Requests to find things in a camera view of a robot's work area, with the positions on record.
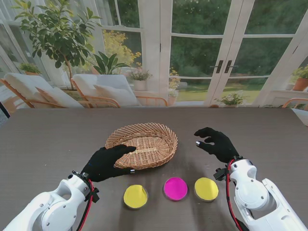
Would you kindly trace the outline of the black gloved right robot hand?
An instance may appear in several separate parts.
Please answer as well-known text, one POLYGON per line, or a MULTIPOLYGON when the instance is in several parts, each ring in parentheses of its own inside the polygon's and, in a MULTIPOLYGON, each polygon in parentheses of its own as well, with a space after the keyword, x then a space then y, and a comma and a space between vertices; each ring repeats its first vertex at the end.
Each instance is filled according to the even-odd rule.
POLYGON ((230 139, 220 131, 206 127, 196 131, 194 136, 205 138, 204 141, 198 141, 197 146, 222 163, 229 163, 234 157, 240 156, 230 139))

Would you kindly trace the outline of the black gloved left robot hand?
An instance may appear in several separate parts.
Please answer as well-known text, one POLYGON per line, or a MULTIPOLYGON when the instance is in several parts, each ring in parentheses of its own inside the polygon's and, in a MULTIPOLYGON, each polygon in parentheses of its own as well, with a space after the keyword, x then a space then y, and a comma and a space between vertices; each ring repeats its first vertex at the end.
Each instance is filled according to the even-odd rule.
POLYGON ((100 148, 92 155, 81 174, 86 173, 92 182, 101 182, 109 178, 132 174, 135 171, 134 169, 116 168, 115 163, 123 155, 135 150, 136 147, 124 144, 109 149, 100 148))

